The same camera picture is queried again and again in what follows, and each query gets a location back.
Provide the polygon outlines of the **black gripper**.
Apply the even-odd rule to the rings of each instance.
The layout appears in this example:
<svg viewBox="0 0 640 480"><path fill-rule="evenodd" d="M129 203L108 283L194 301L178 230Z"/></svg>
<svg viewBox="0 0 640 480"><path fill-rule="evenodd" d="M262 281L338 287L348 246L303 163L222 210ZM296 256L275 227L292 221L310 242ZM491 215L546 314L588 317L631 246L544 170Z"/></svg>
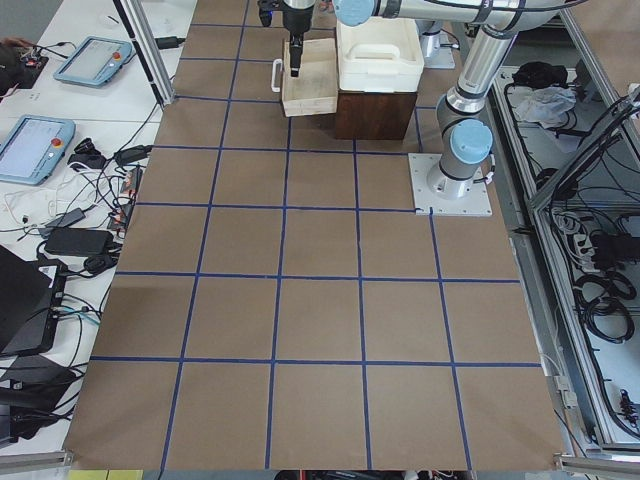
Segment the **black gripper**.
<svg viewBox="0 0 640 480"><path fill-rule="evenodd" d="M294 78L300 74L304 49L304 34L311 29L314 0L283 0L283 26L289 31L289 67Z"/></svg>

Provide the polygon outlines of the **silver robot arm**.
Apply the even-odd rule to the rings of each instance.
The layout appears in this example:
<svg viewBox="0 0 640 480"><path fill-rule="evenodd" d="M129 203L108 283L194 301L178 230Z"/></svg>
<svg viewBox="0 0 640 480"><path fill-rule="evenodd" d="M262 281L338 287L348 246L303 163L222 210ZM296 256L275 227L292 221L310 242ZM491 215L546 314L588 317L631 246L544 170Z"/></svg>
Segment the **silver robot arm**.
<svg viewBox="0 0 640 480"><path fill-rule="evenodd" d="M493 135L477 119L489 88L517 35L549 21L577 1L335 1L338 21L355 27L372 17L462 22L480 27L457 83L441 98L437 116L444 152L426 180L433 194L446 200L464 197L480 164L488 157Z"/></svg>

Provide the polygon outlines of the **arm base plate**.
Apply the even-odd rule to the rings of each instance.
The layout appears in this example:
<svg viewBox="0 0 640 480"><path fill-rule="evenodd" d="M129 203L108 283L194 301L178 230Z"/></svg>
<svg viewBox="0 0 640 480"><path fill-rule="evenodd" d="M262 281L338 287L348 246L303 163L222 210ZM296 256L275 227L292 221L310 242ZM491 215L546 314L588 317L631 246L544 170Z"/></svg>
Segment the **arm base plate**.
<svg viewBox="0 0 640 480"><path fill-rule="evenodd" d="M408 155L414 212L447 217L490 217L488 187L480 166L474 176L453 180L440 170L440 154Z"/></svg>
<svg viewBox="0 0 640 480"><path fill-rule="evenodd" d="M424 66L434 70L453 70L455 60L452 51L456 43L451 43L447 33L422 33L419 36Z"/></svg>

